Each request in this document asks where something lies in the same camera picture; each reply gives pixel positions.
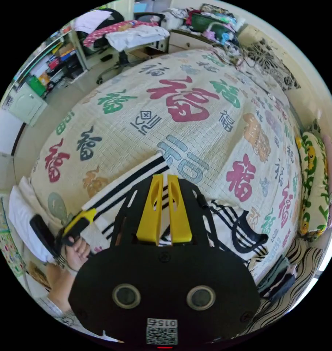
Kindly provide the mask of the person's left hand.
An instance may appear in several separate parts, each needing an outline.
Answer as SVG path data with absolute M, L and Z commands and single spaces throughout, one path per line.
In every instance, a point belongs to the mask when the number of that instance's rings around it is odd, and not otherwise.
M 90 246 L 81 237 L 78 239 L 68 237 L 68 240 L 70 245 L 65 246 L 67 266 L 70 270 L 78 272 L 83 264 L 88 260 Z

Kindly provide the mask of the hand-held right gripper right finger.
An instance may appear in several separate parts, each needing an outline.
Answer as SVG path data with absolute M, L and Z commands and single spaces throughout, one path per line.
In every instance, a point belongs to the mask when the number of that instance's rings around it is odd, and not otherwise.
M 192 232 L 178 177 L 169 174 L 167 176 L 167 184 L 171 242 L 172 244 L 190 243 L 192 240 Z

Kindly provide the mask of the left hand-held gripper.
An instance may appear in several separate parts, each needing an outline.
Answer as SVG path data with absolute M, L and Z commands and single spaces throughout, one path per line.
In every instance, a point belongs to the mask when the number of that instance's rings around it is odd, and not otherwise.
M 94 221 L 96 214 L 96 208 L 80 211 L 64 229 L 59 231 L 56 237 L 56 247 L 72 246 L 80 238 L 81 232 Z

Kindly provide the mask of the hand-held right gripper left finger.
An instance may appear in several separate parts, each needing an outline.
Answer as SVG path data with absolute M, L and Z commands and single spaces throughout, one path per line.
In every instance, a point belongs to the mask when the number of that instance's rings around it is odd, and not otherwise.
M 159 245 L 161 231 L 163 175 L 152 176 L 136 237 L 140 242 Z

